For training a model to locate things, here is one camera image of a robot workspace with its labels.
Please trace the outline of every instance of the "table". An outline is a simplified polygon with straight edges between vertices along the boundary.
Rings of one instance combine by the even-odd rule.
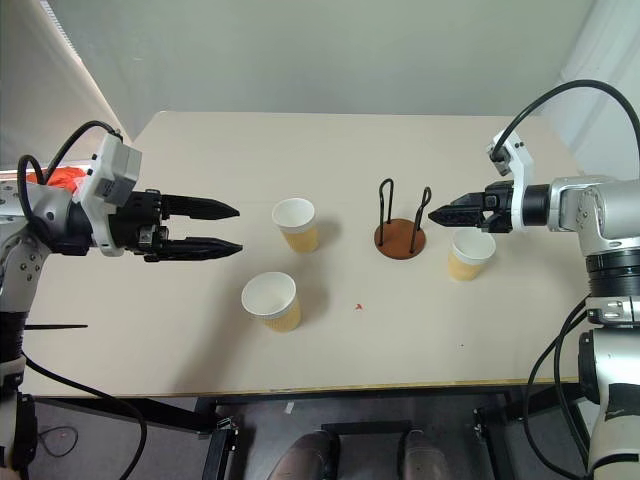
[[[427,246],[394,261],[373,244],[377,189],[395,180],[393,217],[412,218],[500,179],[485,153],[507,117],[266,113],[157,114],[134,146],[137,189],[211,197],[236,207],[216,222],[172,218],[173,238],[244,244],[232,257],[146,264],[125,254],[51,256],[33,323],[89,328],[25,334],[36,362],[113,395],[175,396],[526,382],[531,366],[587,291],[577,236],[544,227],[498,235],[495,261],[475,281],[447,276],[453,229],[426,220]],[[536,181],[577,173],[544,119],[518,132]],[[292,252],[271,222],[283,198],[318,212],[320,248]],[[297,282],[303,323],[280,334],[251,320],[240,292],[257,273]],[[577,335],[562,374],[577,373]],[[551,376],[551,365],[541,377]],[[27,370],[24,392],[79,393]]]

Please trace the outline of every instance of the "white paper cup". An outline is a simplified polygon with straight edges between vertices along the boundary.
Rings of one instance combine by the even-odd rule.
[[[253,277],[242,290],[242,306],[276,332],[288,332],[300,323],[296,282],[286,273],[266,272]]]
[[[309,200],[283,200],[273,207],[271,218],[294,251],[309,253],[317,248],[316,210]]]
[[[463,228],[453,234],[449,252],[449,275],[456,280],[473,280],[496,251],[490,233],[477,228]]]

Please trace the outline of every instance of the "white wall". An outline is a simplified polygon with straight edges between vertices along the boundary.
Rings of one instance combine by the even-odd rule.
[[[160,110],[513,114],[591,0],[51,0],[136,136]]]
[[[0,85],[0,169],[25,153],[49,163],[87,120],[119,125],[37,0],[0,1]],[[101,135],[81,139],[68,158],[88,158]]]
[[[560,82],[595,78],[618,88],[640,112],[640,2],[598,0]],[[586,173],[638,177],[638,150],[629,120],[595,90],[564,93],[544,110]]]

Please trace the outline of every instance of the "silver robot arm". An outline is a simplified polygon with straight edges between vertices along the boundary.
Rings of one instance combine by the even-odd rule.
[[[466,194],[431,212],[429,218],[444,226],[473,226],[495,233],[536,225],[577,233],[591,290],[587,318],[598,326],[580,338],[580,383],[585,396],[600,405],[588,470],[596,480],[636,480],[640,478],[640,330],[634,327],[640,327],[640,180],[582,176],[529,185],[533,163],[524,143],[514,133],[504,148],[503,155],[492,160],[502,175],[513,173],[513,181]]]
[[[65,145],[97,123],[80,127]],[[20,159],[17,181],[0,182],[0,468],[24,471],[35,456],[34,403],[19,391],[26,365],[22,337],[50,254],[82,256],[97,247],[106,256],[128,250],[158,262],[214,259],[242,250],[217,238],[170,240],[162,222],[172,214],[218,220],[239,212],[211,199],[133,191],[141,154],[111,130],[73,195],[46,185],[56,165],[43,177],[28,156]],[[29,159],[39,183],[21,181]]]

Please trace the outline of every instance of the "shoe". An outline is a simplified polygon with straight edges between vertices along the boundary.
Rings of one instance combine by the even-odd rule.
[[[300,437],[280,457],[268,480],[335,480],[340,438],[319,430]]]
[[[427,441],[422,430],[411,430],[401,442],[402,480],[451,480],[444,453]]]

